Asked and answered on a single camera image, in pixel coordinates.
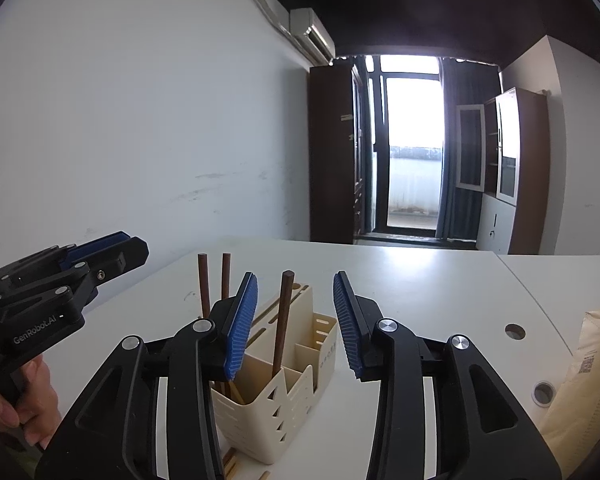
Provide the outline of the person left hand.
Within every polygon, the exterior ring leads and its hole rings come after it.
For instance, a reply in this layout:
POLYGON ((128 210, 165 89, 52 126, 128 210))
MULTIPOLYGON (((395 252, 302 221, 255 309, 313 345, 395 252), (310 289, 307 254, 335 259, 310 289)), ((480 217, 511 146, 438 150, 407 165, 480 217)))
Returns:
POLYGON ((50 368, 37 356, 20 368, 26 380, 24 393, 16 405, 0 395, 0 431, 22 427, 30 445, 46 448, 61 422, 58 395, 50 382, 50 368))

